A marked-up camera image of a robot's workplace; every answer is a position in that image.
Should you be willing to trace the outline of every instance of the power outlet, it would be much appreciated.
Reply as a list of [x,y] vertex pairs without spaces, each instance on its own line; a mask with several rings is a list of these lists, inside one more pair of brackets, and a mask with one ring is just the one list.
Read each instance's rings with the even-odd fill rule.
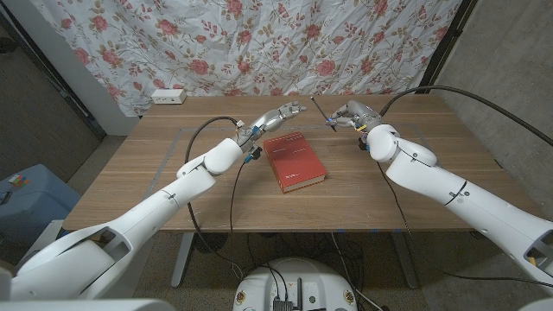
[[184,102],[187,94],[184,90],[156,90],[152,94],[155,104],[173,104],[178,105]]

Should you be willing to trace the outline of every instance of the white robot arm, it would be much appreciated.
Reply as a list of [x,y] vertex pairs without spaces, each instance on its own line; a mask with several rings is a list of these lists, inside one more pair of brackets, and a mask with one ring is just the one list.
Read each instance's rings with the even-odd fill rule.
[[399,186],[443,204],[481,232],[528,275],[553,283],[553,223],[526,213],[464,178],[436,166],[436,157],[421,145],[400,138],[371,108],[349,101],[328,125],[353,127],[377,162],[388,162],[386,175]]
[[186,163],[173,181],[121,217],[60,238],[31,257],[12,279],[10,300],[66,300],[101,297],[125,272],[131,259],[154,233],[188,202],[215,184],[240,156],[259,155],[254,142],[265,131],[277,130],[285,120],[306,108],[288,103],[265,113],[251,126],[238,127],[234,139]]

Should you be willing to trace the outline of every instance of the book cover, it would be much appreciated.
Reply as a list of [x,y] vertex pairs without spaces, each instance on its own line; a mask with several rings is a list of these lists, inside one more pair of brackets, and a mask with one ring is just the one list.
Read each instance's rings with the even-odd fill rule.
[[283,193],[325,180],[327,170],[302,133],[268,139],[263,145]]

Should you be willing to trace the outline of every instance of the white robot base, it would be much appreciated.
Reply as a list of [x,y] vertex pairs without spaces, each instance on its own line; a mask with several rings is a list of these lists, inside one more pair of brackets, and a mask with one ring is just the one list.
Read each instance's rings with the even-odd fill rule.
[[[357,310],[352,287],[325,264],[307,258],[287,257],[274,260],[269,266],[275,274],[279,292],[271,270],[261,266],[238,286],[232,310]],[[288,290],[287,302],[283,279]]]

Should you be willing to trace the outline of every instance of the wooden table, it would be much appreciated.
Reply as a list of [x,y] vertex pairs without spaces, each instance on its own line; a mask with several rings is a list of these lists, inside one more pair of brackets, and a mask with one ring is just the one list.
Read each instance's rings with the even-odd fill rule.
[[[320,96],[317,102],[330,115],[350,99],[379,111],[390,98],[389,95]],[[234,230],[366,232],[403,229],[404,223],[391,190],[376,162],[358,148],[356,132],[338,129],[338,133],[334,133],[322,125],[323,117],[308,96],[187,98],[183,105],[154,105],[88,188],[65,220],[64,228],[77,230],[115,219],[152,191],[173,181],[175,172],[184,163],[189,138],[209,118],[227,115],[249,124],[266,111],[291,100],[300,101],[308,110],[262,139],[301,131],[327,168],[327,179],[312,187],[282,194],[263,154],[244,167],[238,180],[233,208]],[[526,212],[543,217],[441,98],[434,95],[403,97],[390,108],[385,122],[392,124],[403,138],[434,151],[445,169]],[[191,159],[232,135],[230,122],[217,121],[198,136]],[[230,197],[239,164],[237,162],[225,174],[216,177],[217,184],[193,202],[203,231],[230,230]],[[393,186],[411,230],[471,229],[433,200]],[[193,232],[188,210],[179,211],[162,230]]]

